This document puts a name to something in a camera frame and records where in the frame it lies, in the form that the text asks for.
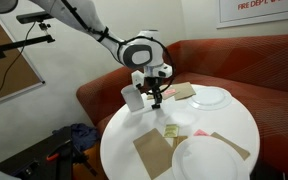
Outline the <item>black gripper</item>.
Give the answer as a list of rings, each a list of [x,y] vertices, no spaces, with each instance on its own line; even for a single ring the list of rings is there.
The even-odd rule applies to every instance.
[[[159,85],[163,79],[171,77],[173,74],[173,68],[163,63],[158,66],[145,66],[144,67],[144,87],[147,89],[151,89],[155,85]],[[152,97],[154,99],[154,103],[151,105],[152,109],[160,108],[160,103],[162,101],[162,95],[160,93],[160,89],[152,89]]]

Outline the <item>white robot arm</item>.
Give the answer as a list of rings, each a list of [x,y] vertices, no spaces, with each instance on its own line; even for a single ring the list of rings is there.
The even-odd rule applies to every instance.
[[[163,55],[172,61],[166,47],[160,42],[158,30],[142,30],[128,40],[114,35],[99,19],[92,0],[30,0],[42,8],[42,11],[19,15],[17,20],[22,23],[43,22],[55,18],[67,26],[93,37],[107,48],[114,59],[125,67],[135,69],[132,76],[130,91],[148,84],[147,95],[154,98],[153,109],[162,103],[162,80],[173,75],[174,65],[166,64]]]

